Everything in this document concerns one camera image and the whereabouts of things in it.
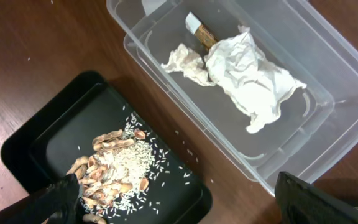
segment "black object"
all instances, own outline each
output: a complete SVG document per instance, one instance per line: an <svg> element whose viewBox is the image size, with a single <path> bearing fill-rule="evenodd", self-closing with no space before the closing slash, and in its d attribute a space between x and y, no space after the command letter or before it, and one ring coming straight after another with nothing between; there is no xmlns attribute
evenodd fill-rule
<svg viewBox="0 0 358 224"><path fill-rule="evenodd" d="M191 171L96 72L78 75L17 130L2 146L2 161L26 191L33 194L64 177L76 158L94 154L93 138L124 129L132 114L142 129L150 133L146 140L155 138L153 145L168 152L170 165L165 170L170 173L161 173L157 181L150 181L142 210L128 216L119 212L121 216L107 220L108 223L198 223L212 206L209 190L193 175L183 178L184 173ZM84 213L78 204L77 220Z"/></svg>
<svg viewBox="0 0 358 224"><path fill-rule="evenodd" d="M275 195L284 224L358 223L358 209L287 172L278 175Z"/></svg>
<svg viewBox="0 0 358 224"><path fill-rule="evenodd" d="M79 188L76 176L67 175L47 189L0 211L0 223L33 224L42 223L48 218L49 224L74 223Z"/></svg>

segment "wooden surface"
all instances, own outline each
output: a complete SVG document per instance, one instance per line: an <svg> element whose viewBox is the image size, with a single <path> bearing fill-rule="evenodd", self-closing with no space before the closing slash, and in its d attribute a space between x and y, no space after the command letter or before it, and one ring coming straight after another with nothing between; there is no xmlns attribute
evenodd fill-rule
<svg viewBox="0 0 358 224"><path fill-rule="evenodd" d="M358 48L358 1L311 3ZM97 70L211 189L214 205L202 223L278 223L274 198L247 180L143 72L124 50L124 35L105 1L0 0L0 148L77 74ZM358 145L316 185L358 198ZM0 159L0 210L26 195Z"/></svg>

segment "black tray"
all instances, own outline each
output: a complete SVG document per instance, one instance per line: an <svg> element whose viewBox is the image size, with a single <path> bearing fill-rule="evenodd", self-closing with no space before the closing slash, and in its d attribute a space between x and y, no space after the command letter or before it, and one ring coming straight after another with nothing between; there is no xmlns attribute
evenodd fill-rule
<svg viewBox="0 0 358 224"><path fill-rule="evenodd" d="M150 132L146 141L155 138L158 150L169 151L166 157L170 165L166 170L170 173L161 173L156 181L150 181L142 210L128 216L119 212L121 216L107 219L108 223L198 223L211 208L209 190L193 175L183 178L184 173L191 171L96 72L78 75L17 130L2 146L2 161L32 194L62 178L76 158L92 155L92 139L124 129L126 118L132 113L137 116L137 122L143 124L142 129ZM159 210L158 215L152 208ZM78 205L78 216L84 212Z"/></svg>

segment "clear plastic container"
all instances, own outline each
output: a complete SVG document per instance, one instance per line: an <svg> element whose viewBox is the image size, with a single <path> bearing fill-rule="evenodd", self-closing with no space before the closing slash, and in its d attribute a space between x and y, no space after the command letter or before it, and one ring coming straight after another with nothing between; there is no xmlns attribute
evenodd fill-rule
<svg viewBox="0 0 358 224"><path fill-rule="evenodd" d="M358 142L358 52L307 1L107 0L134 60L250 180L273 195L288 171L313 182ZM180 43L206 54L185 27L194 13L218 38L250 27L267 58L308 85L282 103L281 118L256 134L222 88L202 87L160 67Z"/></svg>

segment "white tissue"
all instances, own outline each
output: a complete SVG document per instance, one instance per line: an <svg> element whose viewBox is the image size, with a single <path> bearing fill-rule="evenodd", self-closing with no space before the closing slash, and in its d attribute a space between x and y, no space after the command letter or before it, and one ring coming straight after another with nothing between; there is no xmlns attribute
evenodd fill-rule
<svg viewBox="0 0 358 224"><path fill-rule="evenodd" d="M201 86L222 87L236 107L251 118L246 130L254 134L276 121L281 116L281 102L289 99L297 88L306 88L306 84L269 62L255 45L249 28L242 31L213 45L205 56L212 83L202 69L199 55L183 44L171 52L168 64L162 67L168 73L184 71L185 77Z"/></svg>
<svg viewBox="0 0 358 224"><path fill-rule="evenodd" d="M215 86L208 81L208 72L203 69L204 62L201 56L180 44L176 50L171 51L169 61L161 67L167 72L183 72L183 76L189 78L201 86Z"/></svg>

